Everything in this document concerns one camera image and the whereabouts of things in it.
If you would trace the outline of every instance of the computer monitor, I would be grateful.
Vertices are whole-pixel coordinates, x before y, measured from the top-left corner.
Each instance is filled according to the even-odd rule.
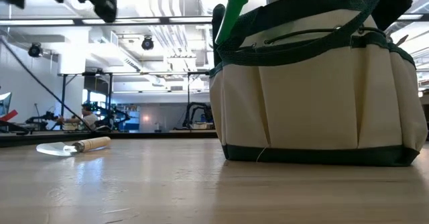
[[[12,93],[6,93],[6,94],[0,95],[0,117],[9,113],[11,98],[12,98]]]

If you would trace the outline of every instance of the person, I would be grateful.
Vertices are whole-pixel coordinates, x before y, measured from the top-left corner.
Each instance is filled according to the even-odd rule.
[[[99,118],[91,111],[91,105],[89,103],[82,104],[82,120],[90,127],[91,130],[96,128],[95,122],[99,120]],[[58,123],[77,123],[81,124],[80,119],[73,116],[71,119],[65,119],[63,116],[59,117],[57,120]]]

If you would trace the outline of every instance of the red object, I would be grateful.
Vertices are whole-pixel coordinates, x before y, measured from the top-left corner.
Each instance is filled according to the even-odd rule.
[[[18,115],[18,112],[16,110],[13,110],[12,112],[0,117],[0,120],[9,121],[10,119],[14,118],[16,115]]]

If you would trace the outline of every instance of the wooden handle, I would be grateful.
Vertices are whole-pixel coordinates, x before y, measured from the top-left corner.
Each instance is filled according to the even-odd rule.
[[[108,146],[110,145],[110,141],[109,137],[96,137],[93,139],[80,140],[73,144],[73,146],[75,146],[79,152],[87,152],[89,150]]]

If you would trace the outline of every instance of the black cable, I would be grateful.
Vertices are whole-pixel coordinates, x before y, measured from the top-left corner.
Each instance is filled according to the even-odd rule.
[[[33,77],[34,80],[36,80],[36,82],[39,83],[39,85],[41,85],[45,90],[47,90],[58,102],[60,102],[61,104],[63,104],[63,106],[69,111],[71,112],[71,114],[75,115],[83,124],[84,126],[91,132],[93,132],[93,130],[91,130],[91,128],[89,127],[89,125],[81,118],[79,117],[74,111],[72,111],[69,107],[67,107],[67,105],[65,103],[63,103],[51,90],[49,90],[49,88],[47,86],[45,86],[29,69],[28,67],[25,66],[25,64],[21,61],[21,59],[19,59],[19,57],[15,54],[15,52],[10,48],[9,44],[4,40],[4,38],[0,38],[0,42],[3,43],[6,47],[7,50],[9,50],[9,52],[12,54],[12,56],[18,61],[18,63],[22,66],[22,68],[24,68],[24,70]]]
[[[36,107],[36,111],[38,112],[38,117],[40,117],[38,104],[37,104],[37,103],[34,103],[34,107]]]
[[[180,124],[185,113],[186,113],[186,110],[183,112],[182,116],[179,118],[179,121],[177,121],[176,126]]]
[[[0,120],[0,126],[1,127],[8,127],[8,128],[12,127],[14,129],[18,129],[18,131],[20,131],[20,132],[16,133],[16,135],[27,135],[27,134],[30,133],[30,130],[28,130],[28,129],[24,128],[24,127],[21,127],[21,126],[18,126],[18,125],[15,125],[13,123],[6,122],[6,121],[3,121],[3,120]]]

